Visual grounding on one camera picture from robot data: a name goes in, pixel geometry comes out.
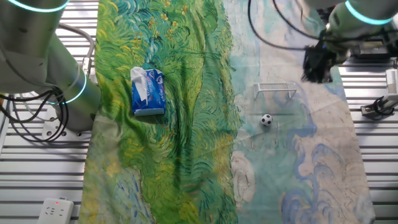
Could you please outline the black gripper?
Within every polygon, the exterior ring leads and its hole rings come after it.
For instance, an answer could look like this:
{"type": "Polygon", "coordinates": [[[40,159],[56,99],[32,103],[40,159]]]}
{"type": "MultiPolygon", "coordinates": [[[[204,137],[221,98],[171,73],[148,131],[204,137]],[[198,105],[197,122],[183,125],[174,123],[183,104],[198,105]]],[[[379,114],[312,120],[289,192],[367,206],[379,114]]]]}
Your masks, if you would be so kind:
{"type": "Polygon", "coordinates": [[[331,83],[330,68],[336,65],[336,54],[323,44],[305,48],[303,82],[331,83]]]}

